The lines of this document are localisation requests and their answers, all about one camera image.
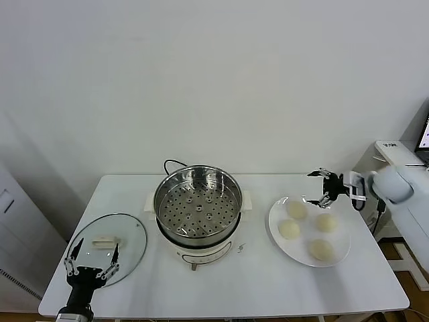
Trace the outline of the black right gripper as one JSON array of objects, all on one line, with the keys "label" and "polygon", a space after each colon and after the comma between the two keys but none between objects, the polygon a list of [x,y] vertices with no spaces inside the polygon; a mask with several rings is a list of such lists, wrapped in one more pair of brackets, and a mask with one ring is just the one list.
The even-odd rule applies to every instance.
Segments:
[{"label": "black right gripper", "polygon": [[346,194],[346,186],[343,182],[343,174],[337,175],[332,171],[335,170],[334,162],[313,162],[311,167],[308,168],[308,172],[320,170],[322,168],[323,173],[323,193],[324,195],[317,200],[310,200],[302,198],[304,203],[309,203],[320,208],[328,208],[333,201],[336,201],[339,195]]}]

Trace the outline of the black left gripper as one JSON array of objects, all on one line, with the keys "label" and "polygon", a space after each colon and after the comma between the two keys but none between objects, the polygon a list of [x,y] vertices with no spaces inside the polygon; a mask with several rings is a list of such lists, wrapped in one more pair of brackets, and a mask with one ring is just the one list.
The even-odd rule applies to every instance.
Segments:
[{"label": "black left gripper", "polygon": [[71,251],[64,259],[66,269],[66,281],[72,290],[67,306],[88,307],[92,301],[95,290],[104,287],[107,279],[110,279],[119,270],[119,244],[116,244],[115,251],[111,258],[110,266],[104,270],[101,268],[91,268],[87,266],[75,266],[75,261],[82,247],[84,238],[71,248]]}]

